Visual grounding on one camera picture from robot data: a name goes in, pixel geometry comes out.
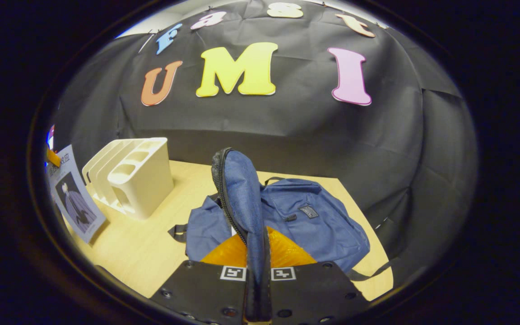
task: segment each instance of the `picture of person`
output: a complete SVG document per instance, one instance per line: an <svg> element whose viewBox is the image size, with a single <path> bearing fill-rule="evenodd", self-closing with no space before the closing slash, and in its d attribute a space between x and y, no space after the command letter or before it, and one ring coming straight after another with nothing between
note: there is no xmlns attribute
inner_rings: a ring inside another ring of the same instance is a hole
<svg viewBox="0 0 520 325"><path fill-rule="evenodd" d="M56 190L70 218L85 233L97 216L81 196L71 172L57 183Z"/></svg>

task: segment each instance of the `table surface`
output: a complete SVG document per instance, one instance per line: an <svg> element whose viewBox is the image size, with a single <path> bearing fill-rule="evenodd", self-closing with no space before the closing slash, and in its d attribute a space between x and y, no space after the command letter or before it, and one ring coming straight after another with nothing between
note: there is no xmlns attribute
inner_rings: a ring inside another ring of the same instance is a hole
<svg viewBox="0 0 520 325"><path fill-rule="evenodd" d="M66 222L76 245L91 263L107 269L147 298L188 259L185 243L176 242L167 231L176 224L188 223L190 211L200 207L207 195L216 193L209 165L170 161L170 167L174 189L147 220L130 218L94 199L107 220L89 244L83 242ZM355 271L372 275L388 261L373 228L338 179L258 172L260 181L273 176L317 181L344 203L348 215L362 226L370 241L370 252L353 268ZM373 300L392 289L392 269L353 283L364 298Z"/></svg>

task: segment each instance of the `backpack zipper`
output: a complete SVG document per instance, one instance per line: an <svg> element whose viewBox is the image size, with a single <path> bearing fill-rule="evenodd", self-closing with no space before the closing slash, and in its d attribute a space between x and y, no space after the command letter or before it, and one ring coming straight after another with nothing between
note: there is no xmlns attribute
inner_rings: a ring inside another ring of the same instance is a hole
<svg viewBox="0 0 520 325"><path fill-rule="evenodd" d="M220 181L221 181L221 186L220 186L220 188L218 190L218 195L220 197L220 202L222 203L222 210L224 211L224 214L226 214L227 219L229 220L230 224L232 225L232 227L234 228L234 230L236 231L236 233L238 234L238 236L240 237L240 239L242 240L244 245L247 245L246 239L244 238L244 235L242 234L242 232L240 231L238 225L234 221L234 218L230 214L230 210L228 209L228 205L227 205L227 202L226 202L226 197L225 197L225 194L224 194L225 193L225 189L224 189L224 182L225 182L225 180L224 180L224 177L223 177L224 164L226 162L226 156L232 150L233 150L232 148L227 148L227 150L222 155L222 159L220 160L219 178L220 178Z"/></svg>

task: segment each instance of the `backpack strap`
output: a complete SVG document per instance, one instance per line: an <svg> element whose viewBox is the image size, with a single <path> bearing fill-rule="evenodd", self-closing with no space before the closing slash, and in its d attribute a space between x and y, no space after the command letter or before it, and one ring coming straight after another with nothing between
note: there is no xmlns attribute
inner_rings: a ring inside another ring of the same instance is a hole
<svg viewBox="0 0 520 325"><path fill-rule="evenodd" d="M186 242L186 230L188 230L188 224L176 224L167 232L177 242L185 243Z"/></svg>
<svg viewBox="0 0 520 325"><path fill-rule="evenodd" d="M269 181L282 181L282 179L284 179L284 177L278 177L278 176L270 177L269 179L267 179L264 182L264 186L268 186Z"/></svg>
<svg viewBox="0 0 520 325"><path fill-rule="evenodd" d="M387 268L391 267L392 265L395 264L395 261L398 260L399 258L398 257L395 257L394 259L391 259L390 261L384 263L383 266L381 266L380 268L378 268L378 270L376 270L376 272L374 272L373 275L363 275L363 274L360 274L358 273L357 271L354 271L353 269L351 269L350 271L348 271L346 273L346 275L349 277L349 279L351 281L364 281L364 280L368 280L370 278L373 278L374 276L377 276L379 274L381 274L382 272L384 272L384 270L386 270Z"/></svg>

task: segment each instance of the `blue backpack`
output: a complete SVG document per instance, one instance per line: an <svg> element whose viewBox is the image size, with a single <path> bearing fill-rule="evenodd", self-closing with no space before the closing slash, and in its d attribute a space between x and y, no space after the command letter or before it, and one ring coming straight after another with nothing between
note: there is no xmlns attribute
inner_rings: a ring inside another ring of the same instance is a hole
<svg viewBox="0 0 520 325"><path fill-rule="evenodd" d="M218 194L192 210L187 227L170 232L186 231L190 260L203 259L233 229L247 246L247 268L258 282L265 267L266 227L293 240L316 261L334 261L344 272L370 251L363 228L315 181L273 177L262 185L250 159L231 148L214 155L212 177ZM279 181L268 185L272 179Z"/></svg>

